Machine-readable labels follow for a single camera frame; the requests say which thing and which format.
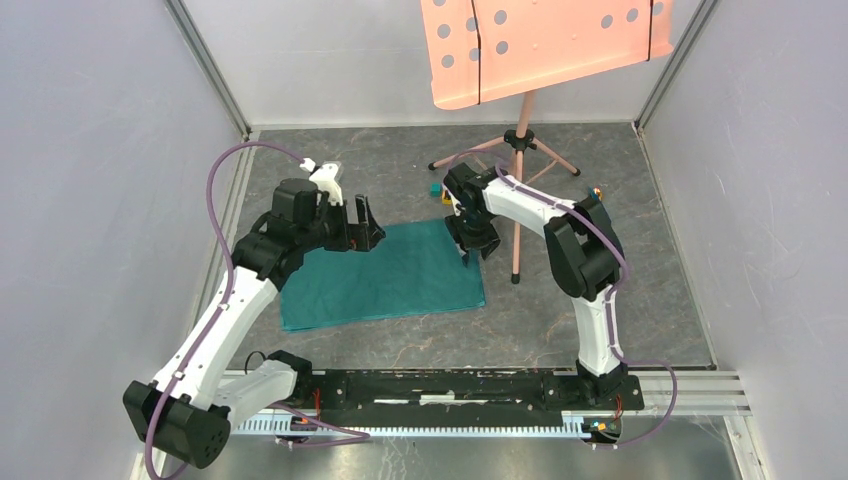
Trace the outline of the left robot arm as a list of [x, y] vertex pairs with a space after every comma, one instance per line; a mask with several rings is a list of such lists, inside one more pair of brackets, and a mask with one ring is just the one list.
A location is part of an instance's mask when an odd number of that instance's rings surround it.
[[217, 293], [173, 357], [147, 382], [133, 381], [123, 405], [147, 454], [159, 450], [198, 469], [222, 452], [231, 433], [270, 405], [306, 405], [314, 394], [308, 361], [274, 353], [255, 370], [221, 382], [259, 314], [277, 299], [307, 253], [368, 252], [384, 238], [367, 196], [357, 218], [334, 180], [285, 179], [271, 207], [225, 257]]

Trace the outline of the teal cloth napkin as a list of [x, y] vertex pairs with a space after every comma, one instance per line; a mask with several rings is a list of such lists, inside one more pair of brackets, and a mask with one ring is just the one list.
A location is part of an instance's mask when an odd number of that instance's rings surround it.
[[478, 260], [463, 263], [441, 219], [390, 225], [371, 251], [315, 250], [280, 293], [287, 333], [465, 311], [486, 304]]

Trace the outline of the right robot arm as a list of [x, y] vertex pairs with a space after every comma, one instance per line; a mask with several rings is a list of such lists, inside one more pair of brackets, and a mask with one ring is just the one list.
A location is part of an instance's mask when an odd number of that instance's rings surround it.
[[544, 239], [552, 277], [572, 300], [578, 326], [577, 392], [591, 408], [612, 401], [627, 377], [617, 342], [615, 297], [626, 268], [623, 249], [603, 204], [551, 196], [492, 167], [466, 164], [444, 179], [454, 212], [445, 219], [464, 263], [487, 259], [499, 246], [497, 217]]

